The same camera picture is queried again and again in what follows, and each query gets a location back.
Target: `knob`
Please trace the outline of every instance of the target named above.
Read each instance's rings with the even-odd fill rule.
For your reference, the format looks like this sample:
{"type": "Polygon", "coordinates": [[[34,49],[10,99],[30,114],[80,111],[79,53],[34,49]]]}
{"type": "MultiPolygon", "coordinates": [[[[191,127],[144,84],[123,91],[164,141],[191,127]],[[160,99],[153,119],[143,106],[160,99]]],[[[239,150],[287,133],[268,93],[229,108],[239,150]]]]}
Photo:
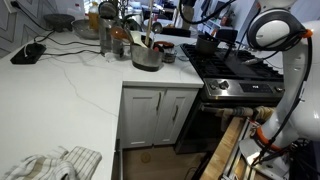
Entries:
{"type": "Polygon", "coordinates": [[[283,93],[285,91],[285,89],[281,87],[274,87],[274,89],[279,93],[283,93]]]}
{"type": "Polygon", "coordinates": [[[216,85],[214,85],[214,84],[210,84],[210,88],[211,88],[212,90],[217,90],[217,89],[218,89],[218,87],[217,87],[216,85]]]}
{"type": "Polygon", "coordinates": [[[212,90],[217,90],[219,88],[219,83],[217,80],[214,80],[209,84],[209,86],[212,90]]]}
{"type": "Polygon", "coordinates": [[[222,81],[221,83],[219,83],[219,87],[220,89],[225,90],[229,88],[229,84],[227,81],[222,81]]]}

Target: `white cabinet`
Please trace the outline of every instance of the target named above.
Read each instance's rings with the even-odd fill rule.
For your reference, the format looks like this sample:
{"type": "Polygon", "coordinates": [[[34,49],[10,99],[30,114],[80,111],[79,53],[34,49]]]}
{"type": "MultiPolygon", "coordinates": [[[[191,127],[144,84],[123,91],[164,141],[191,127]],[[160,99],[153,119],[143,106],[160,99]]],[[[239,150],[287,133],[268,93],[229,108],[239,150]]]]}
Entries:
{"type": "Polygon", "coordinates": [[[197,90],[168,89],[162,104],[155,145],[174,144],[192,106],[197,90]]]}
{"type": "Polygon", "coordinates": [[[123,88],[122,148],[174,144],[198,89],[123,88]]]}
{"type": "Polygon", "coordinates": [[[151,146],[165,89],[123,88],[122,148],[151,146]]]}

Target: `floor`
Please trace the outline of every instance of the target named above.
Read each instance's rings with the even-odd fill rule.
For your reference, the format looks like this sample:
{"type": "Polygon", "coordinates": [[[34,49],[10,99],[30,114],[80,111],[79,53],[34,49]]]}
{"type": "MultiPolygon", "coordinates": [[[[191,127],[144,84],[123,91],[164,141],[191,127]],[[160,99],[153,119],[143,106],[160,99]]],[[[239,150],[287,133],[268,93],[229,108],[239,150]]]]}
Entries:
{"type": "Polygon", "coordinates": [[[125,180],[191,179],[205,153],[176,155],[173,147],[123,151],[125,180]]]}

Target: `backsplash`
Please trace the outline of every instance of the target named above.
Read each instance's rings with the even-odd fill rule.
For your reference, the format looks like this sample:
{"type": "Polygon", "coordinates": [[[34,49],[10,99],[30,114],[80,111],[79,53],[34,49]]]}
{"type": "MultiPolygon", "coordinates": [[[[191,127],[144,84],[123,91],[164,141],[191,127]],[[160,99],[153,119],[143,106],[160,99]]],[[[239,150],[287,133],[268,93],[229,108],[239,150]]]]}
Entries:
{"type": "MultiPolygon", "coordinates": [[[[59,0],[20,0],[19,3],[33,20],[45,27],[43,16],[58,12],[56,1],[59,0]]],[[[0,0],[0,58],[42,32],[42,29],[19,10],[10,14],[4,1],[0,0]]]]}

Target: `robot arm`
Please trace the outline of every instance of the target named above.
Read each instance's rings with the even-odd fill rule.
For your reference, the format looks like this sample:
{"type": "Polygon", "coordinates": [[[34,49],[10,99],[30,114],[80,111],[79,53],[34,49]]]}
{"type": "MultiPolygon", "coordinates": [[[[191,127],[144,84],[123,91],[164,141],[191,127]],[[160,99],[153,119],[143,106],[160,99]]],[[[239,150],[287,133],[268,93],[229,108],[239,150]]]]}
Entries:
{"type": "MultiPolygon", "coordinates": [[[[288,11],[295,0],[260,0],[259,2],[262,8],[261,13],[248,29],[248,42],[255,49],[284,51],[286,92],[270,119],[258,128],[252,137],[240,142],[240,150],[249,164],[259,156],[262,149],[269,147],[269,140],[274,137],[285,117],[290,114],[291,107],[295,103],[294,99],[300,92],[300,84],[304,81],[310,55],[313,56],[313,62],[308,80],[302,90],[304,93],[299,94],[301,97],[299,104],[294,108],[288,123],[266,151],[266,156],[281,151],[299,137],[320,140],[320,103],[318,102],[320,82],[317,80],[320,77],[320,54],[317,52],[320,43],[314,42],[312,48],[307,39],[302,39],[302,35],[308,32],[306,28],[313,32],[313,39],[319,39],[320,22],[314,21],[302,25],[288,11]]],[[[276,158],[255,168],[269,177],[282,179],[287,174],[289,166],[288,161],[276,158]]]]}

